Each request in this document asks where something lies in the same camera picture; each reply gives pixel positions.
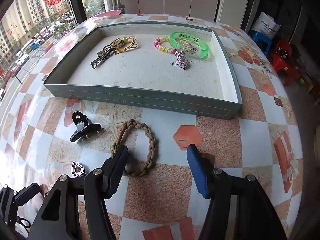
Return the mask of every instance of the tray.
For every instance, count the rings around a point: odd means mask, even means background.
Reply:
[[[209,45],[205,60],[188,57],[188,68],[153,46],[173,32],[193,34]],[[96,69],[90,62],[116,38],[135,36],[138,48],[113,55]],[[214,31],[182,23],[130,22],[99,26],[58,63],[44,82],[56,97],[78,98],[230,119],[242,99],[222,43]]]

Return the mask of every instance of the green silicone wristband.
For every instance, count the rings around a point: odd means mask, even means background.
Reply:
[[[176,39],[191,41],[192,43],[198,45],[200,48],[184,44],[180,41],[177,41]],[[207,57],[209,52],[209,46],[203,40],[189,33],[172,33],[170,35],[169,42],[174,49],[181,49],[184,52],[189,53],[195,57],[205,58]]]

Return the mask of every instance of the patterned tablecloth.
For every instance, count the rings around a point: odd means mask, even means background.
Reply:
[[[291,104],[271,64],[241,29],[183,16],[117,15],[90,18],[59,41],[33,68],[5,119],[0,139],[0,187],[20,190],[30,183],[49,189],[70,172],[73,160],[90,170],[110,157],[122,123],[136,119],[153,131],[158,159],[150,174],[122,177],[117,193],[106,201],[118,239],[151,240],[157,232],[197,239],[209,200],[197,192],[186,159],[186,145],[214,155],[226,173],[257,177],[289,236],[302,192],[302,148]],[[51,70],[98,25],[133,21],[167,21],[214,30],[232,62],[243,100],[238,116],[221,120],[171,111],[86,100],[55,98],[43,85]],[[106,132],[86,145],[70,142],[74,111],[81,111]],[[125,142],[137,159],[145,160],[148,139],[132,130]],[[18,214],[31,222],[42,204],[38,194]],[[83,239],[89,239],[84,199],[79,197]],[[230,225],[235,216],[229,217]],[[230,230],[227,239],[231,239]]]

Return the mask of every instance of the blue gripper pad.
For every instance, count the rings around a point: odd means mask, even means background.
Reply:
[[[208,160],[202,159],[204,158],[201,157],[197,147],[194,144],[190,144],[187,148],[187,160],[192,172],[192,176],[195,180],[199,193],[201,193],[204,198],[208,198],[209,190],[207,185],[207,176],[201,165],[203,161]]]

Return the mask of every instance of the metal screw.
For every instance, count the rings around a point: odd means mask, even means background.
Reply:
[[[61,175],[59,179],[60,179],[60,181],[65,181],[65,180],[67,180],[67,178],[68,178],[67,175]]]
[[[221,173],[222,173],[222,169],[213,168],[213,173],[215,173],[215,174],[221,174]]]
[[[93,170],[94,175],[99,175],[99,174],[101,174],[101,172],[102,172],[102,169],[99,169],[99,168]]]
[[[247,180],[248,180],[248,181],[255,181],[255,180],[256,180],[256,177],[253,176],[253,175],[251,175],[251,174],[249,174],[249,175],[247,176]]]

